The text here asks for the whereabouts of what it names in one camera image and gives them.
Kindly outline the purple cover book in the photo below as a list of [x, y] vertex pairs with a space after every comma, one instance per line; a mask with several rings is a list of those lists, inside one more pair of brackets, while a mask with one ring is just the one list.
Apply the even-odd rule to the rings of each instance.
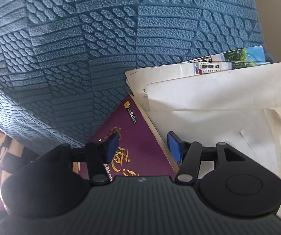
[[169, 176], [178, 166], [144, 109], [129, 94], [91, 138], [104, 142], [113, 133], [119, 144], [112, 161], [105, 164], [110, 180], [115, 176]]

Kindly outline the white paper envelope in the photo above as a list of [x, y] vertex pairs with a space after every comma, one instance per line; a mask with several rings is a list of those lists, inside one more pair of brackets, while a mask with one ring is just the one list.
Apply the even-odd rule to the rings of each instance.
[[180, 63], [125, 76], [162, 138], [226, 142], [281, 178], [281, 63], [201, 72]]

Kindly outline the white notebook with photo cover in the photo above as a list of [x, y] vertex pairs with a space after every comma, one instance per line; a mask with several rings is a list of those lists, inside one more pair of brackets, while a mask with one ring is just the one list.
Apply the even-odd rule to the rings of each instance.
[[262, 46], [247, 47], [183, 62], [193, 64], [197, 75], [269, 64]]

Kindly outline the black and cream checkered blanket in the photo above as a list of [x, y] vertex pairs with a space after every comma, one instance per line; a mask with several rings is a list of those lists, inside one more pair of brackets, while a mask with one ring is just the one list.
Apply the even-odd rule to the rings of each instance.
[[[36, 160], [39, 155], [0, 130], [0, 189], [16, 171]], [[0, 197], [0, 210], [4, 210]]]

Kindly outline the blue textured sofa cover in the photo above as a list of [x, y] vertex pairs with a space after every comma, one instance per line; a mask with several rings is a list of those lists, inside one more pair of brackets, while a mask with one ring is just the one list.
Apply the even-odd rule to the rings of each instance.
[[254, 0], [0, 0], [0, 130], [38, 153], [81, 146], [125, 71], [263, 44]]

